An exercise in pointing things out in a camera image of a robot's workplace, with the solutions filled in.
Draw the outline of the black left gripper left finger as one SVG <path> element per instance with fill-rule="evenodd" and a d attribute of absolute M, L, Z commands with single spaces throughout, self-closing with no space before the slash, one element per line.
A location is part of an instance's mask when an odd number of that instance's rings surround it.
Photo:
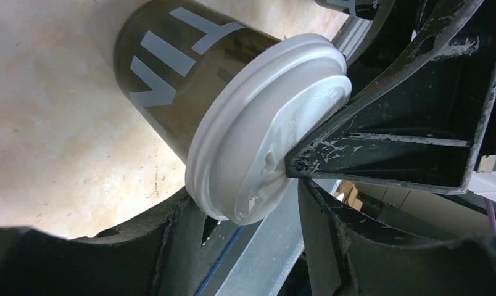
<path fill-rule="evenodd" d="M 181 189 L 92 238 L 0 228 L 0 295 L 192 295 L 204 222 Z"/>

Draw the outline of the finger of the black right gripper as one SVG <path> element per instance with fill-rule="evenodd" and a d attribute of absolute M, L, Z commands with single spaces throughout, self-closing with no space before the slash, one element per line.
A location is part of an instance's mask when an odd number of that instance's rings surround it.
<path fill-rule="evenodd" d="M 286 174 L 461 194 L 496 171 L 496 1 L 382 1 L 370 21 L 349 101 Z"/>

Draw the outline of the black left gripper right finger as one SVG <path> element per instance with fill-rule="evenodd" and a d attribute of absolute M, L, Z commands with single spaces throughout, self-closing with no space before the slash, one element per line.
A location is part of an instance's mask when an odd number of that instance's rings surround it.
<path fill-rule="evenodd" d="M 313 295 L 496 295 L 496 236 L 432 240 L 338 201 L 311 179 L 298 204 Z"/>

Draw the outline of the single dark plastic cup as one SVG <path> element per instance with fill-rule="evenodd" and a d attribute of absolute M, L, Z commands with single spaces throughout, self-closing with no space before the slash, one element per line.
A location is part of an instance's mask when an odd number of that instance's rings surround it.
<path fill-rule="evenodd" d="M 114 74 L 124 95 L 185 161 L 217 96 L 277 42 L 197 1 L 149 1 L 117 36 Z"/>

